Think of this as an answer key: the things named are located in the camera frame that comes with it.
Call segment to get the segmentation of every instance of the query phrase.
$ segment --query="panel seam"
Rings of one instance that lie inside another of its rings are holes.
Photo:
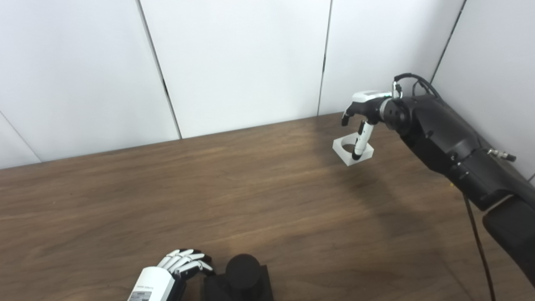
[[[467,3],[467,0],[463,1],[463,5],[461,5],[461,9],[459,10],[459,14],[457,14],[457,19],[455,19],[455,23],[453,24],[452,32],[450,32],[448,41],[446,42],[446,45],[444,45],[444,49],[442,50],[442,54],[440,55],[440,59],[438,60],[437,67],[435,68],[433,72],[433,76],[431,77],[430,83],[433,83],[433,79],[435,75],[437,75],[438,68],[440,66],[440,63],[442,63],[442,58],[444,58],[444,54],[446,53],[446,49],[448,48],[449,42],[452,39],[453,32],[455,31],[455,28],[457,27],[457,23],[459,22],[459,19],[461,18],[461,13],[463,12],[464,5]]]
[[[0,111],[0,115],[2,115],[2,117],[4,117],[4,119],[7,121],[7,123],[9,124],[9,126],[15,131],[15,133],[19,136],[20,140],[22,140],[24,142],[24,144],[28,147],[28,149],[30,151],[32,151],[32,153],[34,154],[34,156],[37,158],[37,160],[39,160],[39,162],[43,162],[43,160],[41,160],[41,158],[39,158],[39,156],[37,156],[36,152],[32,149],[32,147],[30,146],[30,144],[28,144],[28,142],[22,137],[22,135],[19,133],[19,131],[17,131],[17,129],[15,129],[15,127],[13,126],[13,124],[9,121],[9,119],[4,115],[4,113],[2,113],[2,111]]]
[[[171,116],[173,117],[173,123],[177,130],[178,138],[182,139],[182,133],[180,132],[180,126],[178,125],[177,116],[174,112],[173,103],[171,102],[171,97],[169,96],[169,90],[167,89],[167,84],[165,83],[165,78],[162,72],[162,67],[160,66],[160,61],[158,59],[158,55],[156,54],[156,48],[154,47],[154,42],[152,41],[152,36],[150,35],[149,25],[147,24],[147,19],[145,17],[145,12],[143,11],[143,6],[141,5],[141,0],[135,0],[137,4],[137,10],[139,11],[139,14],[141,16],[141,22],[143,23],[143,28],[145,29],[145,34],[147,36],[147,40],[149,42],[150,51],[152,52],[152,57],[154,59],[154,62],[156,64],[156,69],[158,70],[158,75],[160,77],[160,81],[162,82],[162,86],[165,92],[165,98],[167,99],[167,104],[169,105],[169,110],[171,111]]]
[[[327,20],[327,34],[325,35],[325,49],[323,51],[323,65],[322,65],[322,79],[319,82],[319,97],[318,97],[318,110],[316,116],[319,116],[319,106],[322,102],[322,90],[323,90],[323,76],[325,75],[325,64],[327,61],[327,44],[329,43],[329,31],[331,30],[331,13],[333,11],[333,0],[331,0],[329,6],[329,18]]]

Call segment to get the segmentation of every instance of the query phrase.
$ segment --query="label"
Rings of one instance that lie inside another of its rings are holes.
[[[149,301],[151,294],[150,291],[133,291],[128,301]]]

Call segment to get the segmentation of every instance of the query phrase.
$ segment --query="black base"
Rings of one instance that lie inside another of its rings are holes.
[[[268,267],[260,266],[261,290],[257,296],[240,294],[227,281],[226,274],[206,277],[204,279],[205,301],[273,301],[273,292],[269,280]]]

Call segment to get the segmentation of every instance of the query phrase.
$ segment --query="hole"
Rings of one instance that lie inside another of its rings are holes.
[[[352,153],[353,150],[355,149],[355,145],[354,144],[345,144],[345,145],[342,145],[342,148],[345,151]]]

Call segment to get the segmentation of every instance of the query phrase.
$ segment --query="wooden table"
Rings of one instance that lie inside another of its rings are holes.
[[[358,120],[339,117],[1,170],[2,300],[126,300],[142,268],[187,247],[223,271],[254,255],[276,300],[489,300],[457,189],[383,125],[348,168],[332,140]],[[498,300],[533,300],[479,228]]]

